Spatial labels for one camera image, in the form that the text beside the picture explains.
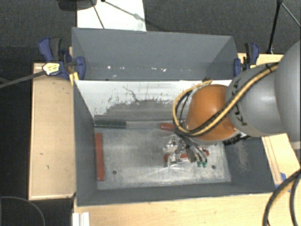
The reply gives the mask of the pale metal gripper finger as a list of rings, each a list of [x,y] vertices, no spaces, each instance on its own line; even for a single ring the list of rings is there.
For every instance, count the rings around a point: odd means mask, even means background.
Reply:
[[[189,163],[189,159],[186,154],[170,154],[167,156],[167,167],[169,168],[187,163]]]
[[[177,138],[172,138],[168,141],[168,143],[163,148],[164,153],[174,153],[177,150],[178,142]]]

